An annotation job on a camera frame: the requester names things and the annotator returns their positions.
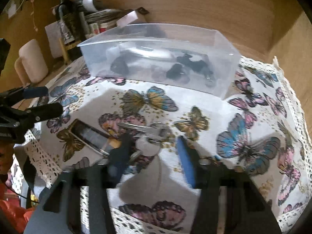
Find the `butterfly print lace cloth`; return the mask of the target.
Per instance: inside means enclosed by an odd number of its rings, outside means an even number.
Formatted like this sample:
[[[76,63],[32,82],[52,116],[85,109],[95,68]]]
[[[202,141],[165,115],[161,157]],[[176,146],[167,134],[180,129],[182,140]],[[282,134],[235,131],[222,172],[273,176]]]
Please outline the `butterfly print lace cloth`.
[[[189,233],[199,191],[186,180],[177,138],[182,136],[203,159],[216,157],[229,168],[247,171],[267,201],[283,233],[294,226],[311,198],[311,143],[304,114],[288,81],[273,65],[242,59],[229,96],[118,78],[93,77],[83,58],[48,85],[49,94],[32,105],[58,102],[64,113],[37,123],[17,147],[13,188],[20,192],[25,159],[35,169],[35,195],[42,195],[62,168],[93,164],[101,155],[74,138],[75,119],[114,137],[119,123],[159,121],[171,137],[143,154],[108,192],[118,233]]]

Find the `white paper note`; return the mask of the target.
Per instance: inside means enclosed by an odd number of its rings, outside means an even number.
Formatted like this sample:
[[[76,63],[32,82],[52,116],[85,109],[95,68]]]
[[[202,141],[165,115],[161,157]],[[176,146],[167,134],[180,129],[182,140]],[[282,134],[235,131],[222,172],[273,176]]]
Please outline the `white paper note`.
[[[45,32],[47,34],[50,51],[53,58],[62,57],[62,50],[59,39],[61,38],[61,32],[58,22],[53,22],[45,26]]]

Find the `black gold lighter tube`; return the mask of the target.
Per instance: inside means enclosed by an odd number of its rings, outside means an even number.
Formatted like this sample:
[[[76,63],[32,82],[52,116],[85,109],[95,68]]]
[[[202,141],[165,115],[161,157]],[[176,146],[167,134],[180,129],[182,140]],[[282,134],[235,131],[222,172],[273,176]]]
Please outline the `black gold lighter tube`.
[[[75,119],[69,126],[69,133],[78,141],[107,157],[111,150],[119,148],[121,142],[109,134],[94,128],[79,119]]]

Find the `stack of books and papers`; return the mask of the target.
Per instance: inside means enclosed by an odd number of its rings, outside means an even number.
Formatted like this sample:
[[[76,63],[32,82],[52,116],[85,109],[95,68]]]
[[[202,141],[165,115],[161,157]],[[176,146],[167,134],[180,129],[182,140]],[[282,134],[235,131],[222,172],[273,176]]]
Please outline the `stack of books and papers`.
[[[111,9],[104,6],[100,0],[74,0],[85,35],[92,33],[89,24],[107,23],[124,16],[127,10]]]

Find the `cream ceramic mug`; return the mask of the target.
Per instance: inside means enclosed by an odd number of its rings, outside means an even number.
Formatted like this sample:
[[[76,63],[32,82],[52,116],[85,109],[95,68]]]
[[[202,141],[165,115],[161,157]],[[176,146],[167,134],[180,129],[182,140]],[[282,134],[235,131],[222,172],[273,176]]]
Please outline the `cream ceramic mug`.
[[[49,70],[36,39],[19,49],[14,68],[23,86],[39,83],[48,75]]]

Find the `black usb-c dongle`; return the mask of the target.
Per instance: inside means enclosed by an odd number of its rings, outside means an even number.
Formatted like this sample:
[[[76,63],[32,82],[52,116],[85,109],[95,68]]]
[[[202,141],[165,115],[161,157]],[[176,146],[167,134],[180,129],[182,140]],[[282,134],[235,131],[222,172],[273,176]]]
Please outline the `black usb-c dongle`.
[[[166,72],[166,77],[183,85],[191,81],[191,72],[202,75],[205,85],[212,88],[216,79],[210,60],[207,55],[197,56],[184,53],[176,58],[176,63]]]

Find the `small pink white box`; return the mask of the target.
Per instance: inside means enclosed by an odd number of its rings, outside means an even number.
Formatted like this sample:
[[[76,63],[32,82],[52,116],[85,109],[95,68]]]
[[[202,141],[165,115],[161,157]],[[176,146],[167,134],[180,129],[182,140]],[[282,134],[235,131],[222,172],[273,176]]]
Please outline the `small pink white box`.
[[[140,14],[137,11],[129,12],[124,15],[122,18],[118,19],[116,22],[117,27],[125,27],[129,24],[141,24],[146,23],[144,15]]]

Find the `dark wine bottle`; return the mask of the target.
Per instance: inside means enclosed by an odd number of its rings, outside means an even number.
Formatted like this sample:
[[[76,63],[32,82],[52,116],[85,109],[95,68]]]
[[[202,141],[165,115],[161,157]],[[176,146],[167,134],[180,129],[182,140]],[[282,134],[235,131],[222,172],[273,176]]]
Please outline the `dark wine bottle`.
[[[60,0],[56,9],[56,18],[67,53],[74,61],[82,56],[78,44],[85,40],[76,3],[71,0]]]

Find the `silver keys bunch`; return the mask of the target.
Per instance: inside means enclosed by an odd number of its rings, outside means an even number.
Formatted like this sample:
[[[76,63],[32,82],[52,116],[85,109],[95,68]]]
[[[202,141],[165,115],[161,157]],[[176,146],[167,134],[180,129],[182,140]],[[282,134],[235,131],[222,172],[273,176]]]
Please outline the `silver keys bunch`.
[[[135,161],[139,156],[151,157],[157,155],[161,150],[161,143],[169,139],[171,129],[169,126],[155,122],[150,126],[140,126],[130,123],[119,123],[118,126],[125,130],[136,131],[135,148],[130,161]]]

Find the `white handheld magnifier device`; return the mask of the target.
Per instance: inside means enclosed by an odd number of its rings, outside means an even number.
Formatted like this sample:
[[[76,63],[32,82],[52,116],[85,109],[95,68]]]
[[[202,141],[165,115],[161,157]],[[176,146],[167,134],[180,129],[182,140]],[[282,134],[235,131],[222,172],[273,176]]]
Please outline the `white handheld magnifier device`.
[[[144,59],[166,61],[166,62],[176,61],[176,59],[178,58],[176,53],[171,52],[167,49],[153,49],[148,47],[140,47],[136,45],[130,47],[120,46],[120,53]]]

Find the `clear plastic storage box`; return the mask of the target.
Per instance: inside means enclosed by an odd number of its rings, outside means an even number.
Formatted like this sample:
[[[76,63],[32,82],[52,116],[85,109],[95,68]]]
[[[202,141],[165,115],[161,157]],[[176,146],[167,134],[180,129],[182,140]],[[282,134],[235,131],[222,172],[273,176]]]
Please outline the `clear plastic storage box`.
[[[221,99],[241,59],[217,30],[167,23],[115,27],[78,46],[92,76],[155,82]]]

